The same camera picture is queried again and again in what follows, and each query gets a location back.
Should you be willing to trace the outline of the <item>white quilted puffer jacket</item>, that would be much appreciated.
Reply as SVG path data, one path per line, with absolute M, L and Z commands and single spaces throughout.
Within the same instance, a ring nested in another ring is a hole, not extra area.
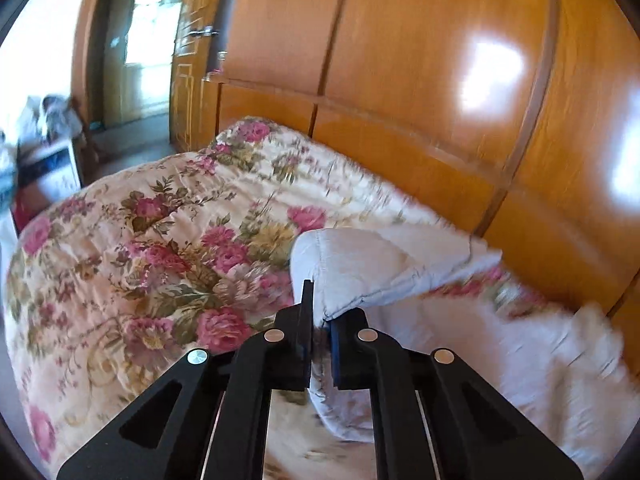
M 314 284 L 309 393 L 334 436 L 373 438 L 368 396 L 338 390 L 331 378 L 329 324 L 356 308 L 407 349 L 460 356 L 588 479 L 605 471 L 638 422 L 623 337 L 601 309 L 572 312 L 540 298 L 482 240 L 428 224 L 308 231 L 293 245 L 290 271 L 296 292 Z

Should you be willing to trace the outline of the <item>cluttered side table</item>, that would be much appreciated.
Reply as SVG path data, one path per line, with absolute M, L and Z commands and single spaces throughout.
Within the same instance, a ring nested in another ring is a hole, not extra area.
M 73 98 L 30 96 L 14 135 L 1 138 L 1 206 L 15 229 L 79 191 L 99 161 Z

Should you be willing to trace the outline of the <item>orange wooden wardrobe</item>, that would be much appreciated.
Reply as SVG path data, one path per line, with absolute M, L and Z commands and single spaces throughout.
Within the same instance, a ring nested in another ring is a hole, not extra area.
M 616 0 L 236 0 L 202 141 L 289 126 L 394 182 L 639 366 L 639 37 Z

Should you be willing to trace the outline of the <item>wooden room door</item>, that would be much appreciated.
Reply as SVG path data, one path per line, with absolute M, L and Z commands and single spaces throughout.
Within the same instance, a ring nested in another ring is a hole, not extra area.
M 203 129 L 207 64 L 220 37 L 220 0 L 81 0 L 72 97 L 85 124 L 104 129 L 167 115 L 179 151 L 212 138 Z

